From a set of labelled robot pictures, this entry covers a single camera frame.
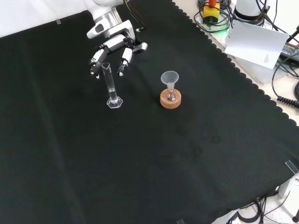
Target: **glass funnel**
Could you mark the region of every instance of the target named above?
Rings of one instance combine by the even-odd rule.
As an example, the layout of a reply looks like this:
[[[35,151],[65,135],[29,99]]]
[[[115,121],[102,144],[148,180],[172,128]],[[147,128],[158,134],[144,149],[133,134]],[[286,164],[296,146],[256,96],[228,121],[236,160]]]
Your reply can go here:
[[[178,93],[174,89],[174,84],[178,81],[178,73],[175,71],[167,71],[161,76],[161,81],[167,85],[164,98],[169,101],[175,101],[178,98]]]

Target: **white wall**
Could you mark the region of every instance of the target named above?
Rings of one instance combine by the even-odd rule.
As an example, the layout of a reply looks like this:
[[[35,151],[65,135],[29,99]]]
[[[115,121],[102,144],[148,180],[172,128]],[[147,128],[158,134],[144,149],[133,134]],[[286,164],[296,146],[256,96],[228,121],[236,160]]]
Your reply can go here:
[[[0,1],[0,37],[86,10],[84,0]]]

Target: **black tablecloth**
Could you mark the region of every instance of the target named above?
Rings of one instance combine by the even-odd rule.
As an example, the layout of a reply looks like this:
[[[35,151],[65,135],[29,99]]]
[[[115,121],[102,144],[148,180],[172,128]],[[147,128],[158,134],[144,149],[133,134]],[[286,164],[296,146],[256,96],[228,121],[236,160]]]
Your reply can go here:
[[[208,224],[291,177],[295,122],[171,1],[131,4],[149,48],[123,78],[108,57],[117,110],[89,76],[88,12],[0,40],[1,223]],[[159,104],[167,70],[175,110]]]

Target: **white cylinder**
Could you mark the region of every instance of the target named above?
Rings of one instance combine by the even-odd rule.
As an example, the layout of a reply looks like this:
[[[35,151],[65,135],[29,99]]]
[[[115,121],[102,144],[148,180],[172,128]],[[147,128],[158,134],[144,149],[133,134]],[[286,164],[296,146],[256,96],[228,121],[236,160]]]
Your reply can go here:
[[[258,1],[259,6],[263,8],[263,5]],[[261,14],[258,8],[256,0],[238,0],[235,6],[236,10],[246,16],[259,16]]]

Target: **red cap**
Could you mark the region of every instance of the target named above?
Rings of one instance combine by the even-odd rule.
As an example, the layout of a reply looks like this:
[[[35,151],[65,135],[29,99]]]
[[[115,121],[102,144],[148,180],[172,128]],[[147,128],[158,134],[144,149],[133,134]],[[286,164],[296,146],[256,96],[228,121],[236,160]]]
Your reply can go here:
[[[209,5],[215,6],[217,3],[217,0],[209,0]]]

